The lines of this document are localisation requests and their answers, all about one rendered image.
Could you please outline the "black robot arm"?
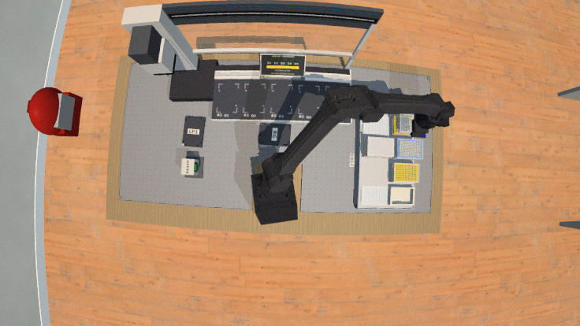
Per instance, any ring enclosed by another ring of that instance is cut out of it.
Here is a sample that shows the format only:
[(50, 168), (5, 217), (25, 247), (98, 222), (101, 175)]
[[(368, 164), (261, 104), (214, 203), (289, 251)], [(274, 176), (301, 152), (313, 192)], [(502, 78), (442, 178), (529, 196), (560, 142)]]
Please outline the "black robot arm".
[(260, 202), (289, 200), (292, 174), (300, 162), (346, 118), (373, 123), (384, 114), (422, 114), (423, 122), (428, 124), (423, 128), (431, 129), (449, 126), (449, 117), (455, 114), (454, 105), (444, 102), (438, 93), (386, 94), (370, 91), (367, 85), (351, 85), (329, 89), (323, 95), (325, 100), (319, 111), (284, 153), (274, 153), (262, 163), (263, 179), (258, 180), (257, 188)]

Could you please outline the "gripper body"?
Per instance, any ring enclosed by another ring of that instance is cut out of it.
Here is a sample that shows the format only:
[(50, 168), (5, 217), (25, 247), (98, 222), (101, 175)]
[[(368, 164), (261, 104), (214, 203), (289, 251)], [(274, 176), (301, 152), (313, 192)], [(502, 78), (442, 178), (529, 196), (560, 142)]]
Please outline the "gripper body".
[(422, 120), (422, 114), (414, 114), (414, 119), (412, 120), (412, 136), (422, 137), (422, 133), (429, 133), (429, 129), (424, 129), (423, 127), (428, 126)]

